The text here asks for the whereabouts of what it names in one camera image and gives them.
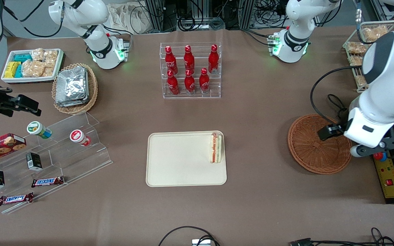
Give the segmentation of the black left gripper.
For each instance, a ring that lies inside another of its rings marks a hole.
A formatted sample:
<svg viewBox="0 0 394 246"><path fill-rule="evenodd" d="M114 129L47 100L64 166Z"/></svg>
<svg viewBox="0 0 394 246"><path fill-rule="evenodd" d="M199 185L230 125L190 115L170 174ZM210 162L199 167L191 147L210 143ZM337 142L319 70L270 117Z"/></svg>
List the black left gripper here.
<svg viewBox="0 0 394 246"><path fill-rule="evenodd" d="M339 137L344 134L345 125L344 124L330 124L325 125L322 129L318 131L318 137L322 141L333 137Z"/></svg>

